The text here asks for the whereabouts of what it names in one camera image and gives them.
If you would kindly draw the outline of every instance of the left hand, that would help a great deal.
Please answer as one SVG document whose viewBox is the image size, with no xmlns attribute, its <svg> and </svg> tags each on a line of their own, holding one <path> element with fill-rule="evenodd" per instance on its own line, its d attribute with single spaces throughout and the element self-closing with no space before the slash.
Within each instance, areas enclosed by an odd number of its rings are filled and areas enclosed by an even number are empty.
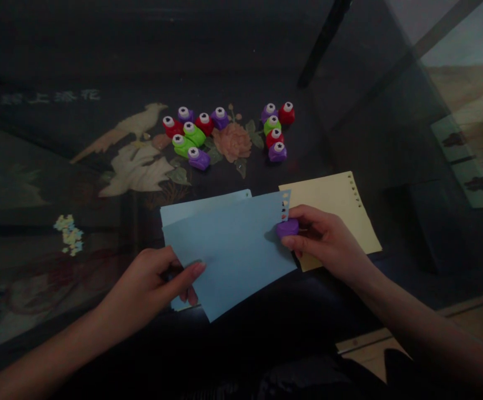
<svg viewBox="0 0 483 400">
<path fill-rule="evenodd" d="M 98 338 L 106 348 L 142 329 L 175 297 L 197 304 L 193 282 L 206 265 L 187 267 L 171 281 L 160 276 L 170 266 L 180 263 L 171 246 L 141 251 L 112 290 L 90 315 Z"/>
</svg>

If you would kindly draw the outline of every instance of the green craft punch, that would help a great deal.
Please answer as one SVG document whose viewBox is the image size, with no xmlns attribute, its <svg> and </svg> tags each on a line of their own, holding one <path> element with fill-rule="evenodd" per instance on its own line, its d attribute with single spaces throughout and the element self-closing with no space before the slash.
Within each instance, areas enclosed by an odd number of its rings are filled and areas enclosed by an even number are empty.
<svg viewBox="0 0 483 400">
<path fill-rule="evenodd" d="M 187 138 L 180 134 L 176 134 L 175 136 L 173 136 L 172 143 L 173 147 L 175 148 L 175 153 L 184 158 L 188 158 L 189 148 L 195 147 L 195 143 L 192 142 L 190 138 Z"/>
<path fill-rule="evenodd" d="M 269 132 L 271 132 L 275 128 L 282 129 L 282 125 L 280 124 L 279 117 L 271 116 L 264 124 L 265 135 L 269 135 Z"/>
<path fill-rule="evenodd" d="M 201 147 L 207 139 L 204 132 L 196 127 L 193 122 L 184 123 L 184 136 L 194 142 L 196 147 Z"/>
</svg>

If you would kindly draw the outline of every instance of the human hand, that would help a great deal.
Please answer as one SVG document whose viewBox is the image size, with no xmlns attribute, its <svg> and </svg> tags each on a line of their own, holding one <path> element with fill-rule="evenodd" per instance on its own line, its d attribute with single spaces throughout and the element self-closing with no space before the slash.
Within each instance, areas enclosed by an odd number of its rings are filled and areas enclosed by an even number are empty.
<svg viewBox="0 0 483 400">
<path fill-rule="evenodd" d="M 294 250 L 298 258 L 303 252 L 311 254 L 352 289 L 361 289 L 381 275 L 337 215 L 302 205 L 291 208 L 289 218 L 299 220 L 301 231 L 284 237 L 282 244 Z"/>
<path fill-rule="evenodd" d="M 107 349 L 142 329 L 179 295 L 192 306 L 197 304 L 192 283 L 206 265 L 192 264 L 166 282 L 160 275 L 172 266 L 181 268 L 171 246 L 138 254 L 90 316 L 97 335 L 101 335 L 101 346 Z"/>
</svg>

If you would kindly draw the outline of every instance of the light blue paper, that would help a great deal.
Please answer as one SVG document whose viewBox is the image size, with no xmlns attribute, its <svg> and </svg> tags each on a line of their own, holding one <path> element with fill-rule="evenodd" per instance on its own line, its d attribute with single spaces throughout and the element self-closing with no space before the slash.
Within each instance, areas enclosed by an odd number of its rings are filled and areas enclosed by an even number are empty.
<svg viewBox="0 0 483 400">
<path fill-rule="evenodd" d="M 288 216 L 289 196 L 248 198 L 163 228 L 182 265 L 207 264 L 193 287 L 210 321 L 296 268 L 275 233 Z"/>
<path fill-rule="evenodd" d="M 239 192 L 224 194 L 222 196 L 209 197 L 206 199 L 161 207 L 160 216 L 162 218 L 162 226 L 170 225 L 181 219 L 192 217 L 199 213 L 210 212 L 216 208 L 228 206 L 229 204 L 251 198 L 252 196 L 251 191 L 246 189 Z M 164 237 L 164 241 L 166 246 L 171 244 L 170 238 Z M 181 311 L 189 307 L 191 307 L 190 304 L 188 302 L 183 303 L 179 297 L 171 302 L 171 308 L 175 311 Z"/>
</svg>

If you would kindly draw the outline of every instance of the white bird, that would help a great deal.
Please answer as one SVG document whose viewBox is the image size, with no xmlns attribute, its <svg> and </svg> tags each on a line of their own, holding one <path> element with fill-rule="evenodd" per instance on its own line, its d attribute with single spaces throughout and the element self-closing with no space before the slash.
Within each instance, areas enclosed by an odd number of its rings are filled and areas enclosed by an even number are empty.
<svg viewBox="0 0 483 400">
<path fill-rule="evenodd" d="M 119 122 L 114 129 L 111 129 L 102 135 L 95 142 L 73 157 L 73 159 L 69 161 L 70 164 L 75 164 L 77 161 L 80 161 L 93 152 L 104 153 L 111 145 L 119 142 L 121 139 L 131 133 L 136 135 L 136 141 L 133 142 L 133 144 L 137 148 L 143 147 L 144 144 L 140 142 L 142 135 L 157 124 L 160 111 L 166 108 L 168 108 L 168 106 L 162 103 L 152 103 L 146 105 L 145 111 L 125 118 Z"/>
</svg>

